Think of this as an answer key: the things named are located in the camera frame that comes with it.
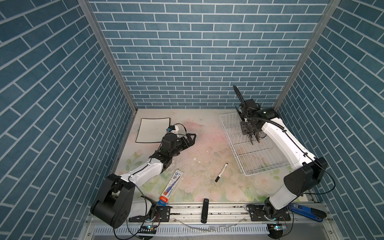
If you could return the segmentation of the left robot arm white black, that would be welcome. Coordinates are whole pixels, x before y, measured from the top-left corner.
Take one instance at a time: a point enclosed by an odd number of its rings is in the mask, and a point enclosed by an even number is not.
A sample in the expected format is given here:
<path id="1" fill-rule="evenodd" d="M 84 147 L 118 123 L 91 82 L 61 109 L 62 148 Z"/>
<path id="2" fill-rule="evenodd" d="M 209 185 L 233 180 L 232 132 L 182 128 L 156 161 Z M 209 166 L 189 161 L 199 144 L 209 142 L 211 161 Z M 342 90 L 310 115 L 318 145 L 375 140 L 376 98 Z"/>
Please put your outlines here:
<path id="1" fill-rule="evenodd" d="M 141 167 L 123 175 L 111 174 L 104 179 L 90 213 L 114 229 L 130 218 L 138 217 L 143 222 L 153 220 L 157 202 L 146 197 L 140 186 L 164 172 L 173 157 L 195 144 L 196 137 L 190 133 L 165 134 L 159 148 Z"/>

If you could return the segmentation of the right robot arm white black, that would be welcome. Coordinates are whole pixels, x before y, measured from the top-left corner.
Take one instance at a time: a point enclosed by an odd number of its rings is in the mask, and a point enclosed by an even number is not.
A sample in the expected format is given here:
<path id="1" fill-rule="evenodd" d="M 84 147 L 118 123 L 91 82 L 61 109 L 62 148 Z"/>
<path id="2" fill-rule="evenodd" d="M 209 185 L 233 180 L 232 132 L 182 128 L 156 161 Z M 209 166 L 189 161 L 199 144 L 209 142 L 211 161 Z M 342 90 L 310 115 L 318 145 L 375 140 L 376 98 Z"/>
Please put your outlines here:
<path id="1" fill-rule="evenodd" d="M 265 200 L 265 217 L 274 220 L 295 199 L 321 182 L 327 173 L 328 163 L 307 150 L 288 130 L 275 110 L 262 109 L 253 99 L 245 100 L 237 86 L 233 86 L 233 89 L 241 102 L 236 110 L 241 119 L 243 135 L 248 136 L 250 141 L 259 142 L 260 134 L 266 134 L 293 169 L 293 172 L 284 177 L 283 185 Z"/>

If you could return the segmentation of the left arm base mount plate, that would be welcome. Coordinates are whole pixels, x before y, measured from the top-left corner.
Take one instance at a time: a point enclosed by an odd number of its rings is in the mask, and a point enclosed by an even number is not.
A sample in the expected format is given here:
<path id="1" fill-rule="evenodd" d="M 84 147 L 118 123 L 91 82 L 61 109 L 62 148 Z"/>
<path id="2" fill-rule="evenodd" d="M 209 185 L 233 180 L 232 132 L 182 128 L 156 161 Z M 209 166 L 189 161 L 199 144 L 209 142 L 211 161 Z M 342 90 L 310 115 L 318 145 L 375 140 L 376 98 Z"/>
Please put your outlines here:
<path id="1" fill-rule="evenodd" d="M 140 222 L 169 222 L 171 215 L 170 206 L 156 206 L 155 214 L 151 217 L 137 216 L 128 219 L 130 223 L 140 223 Z"/>

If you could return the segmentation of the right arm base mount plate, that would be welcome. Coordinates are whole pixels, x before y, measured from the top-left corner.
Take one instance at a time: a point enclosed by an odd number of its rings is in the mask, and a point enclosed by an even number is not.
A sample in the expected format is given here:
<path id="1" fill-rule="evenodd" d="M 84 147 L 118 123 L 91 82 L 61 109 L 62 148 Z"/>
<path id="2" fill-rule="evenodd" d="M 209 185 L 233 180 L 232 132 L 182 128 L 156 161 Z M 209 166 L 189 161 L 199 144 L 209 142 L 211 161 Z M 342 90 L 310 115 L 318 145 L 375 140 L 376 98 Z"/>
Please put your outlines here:
<path id="1" fill-rule="evenodd" d="M 252 222 L 273 222 L 277 220 L 288 222 L 291 220 L 288 208 L 275 210 L 271 206 L 248 204 L 246 205 L 246 211 L 249 213 Z"/>

